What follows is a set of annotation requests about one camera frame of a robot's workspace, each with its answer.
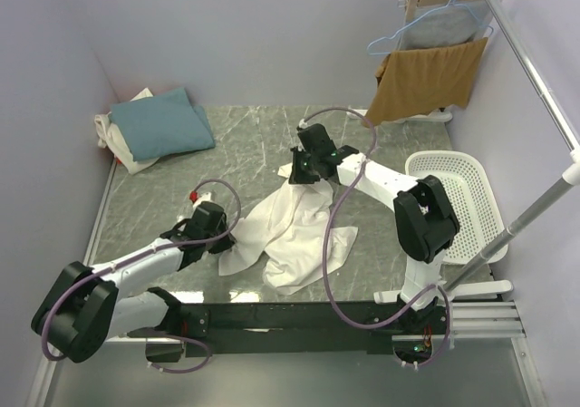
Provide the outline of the white t-shirt red print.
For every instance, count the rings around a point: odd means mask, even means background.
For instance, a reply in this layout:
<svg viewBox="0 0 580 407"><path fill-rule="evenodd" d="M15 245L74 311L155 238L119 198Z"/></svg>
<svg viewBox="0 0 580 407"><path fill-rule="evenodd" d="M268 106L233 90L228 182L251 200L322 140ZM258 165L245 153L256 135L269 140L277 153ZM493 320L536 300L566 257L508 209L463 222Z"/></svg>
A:
<svg viewBox="0 0 580 407"><path fill-rule="evenodd" d="M325 180L282 186L258 203L232 231L235 245L218 260L218 274L232 276L267 255L262 279L290 296L323 277L322 250L334 190Z"/></svg>

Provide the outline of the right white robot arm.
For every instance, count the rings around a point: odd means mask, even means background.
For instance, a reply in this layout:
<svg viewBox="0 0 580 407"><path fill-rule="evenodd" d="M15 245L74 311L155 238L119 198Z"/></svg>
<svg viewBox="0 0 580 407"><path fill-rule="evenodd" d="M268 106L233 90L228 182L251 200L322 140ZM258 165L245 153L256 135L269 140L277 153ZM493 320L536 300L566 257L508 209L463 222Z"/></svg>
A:
<svg viewBox="0 0 580 407"><path fill-rule="evenodd" d="M407 262L403 287L392 302L401 306L397 314L401 329L417 334L430 321L429 313L438 301L440 268L460 231L442 183L432 175L414 178L401 174L351 146L338 148L319 123L302 122L297 134L301 145L292 148L288 183L306 185L324 179L345 187L334 204L330 222L354 190L393 212L397 238Z"/></svg>

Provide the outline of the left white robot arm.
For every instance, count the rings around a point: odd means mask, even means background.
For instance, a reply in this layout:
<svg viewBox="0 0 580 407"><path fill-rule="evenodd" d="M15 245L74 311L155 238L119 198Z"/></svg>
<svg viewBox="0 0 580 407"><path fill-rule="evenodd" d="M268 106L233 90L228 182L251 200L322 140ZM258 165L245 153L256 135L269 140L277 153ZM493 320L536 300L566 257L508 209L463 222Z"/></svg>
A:
<svg viewBox="0 0 580 407"><path fill-rule="evenodd" d="M208 311L150 286L234 244L214 194L192 192L190 200L190 215L146 247L108 263L72 262L63 269L31 322L47 359L81 363L106 340L141 329L193 344L206 336Z"/></svg>

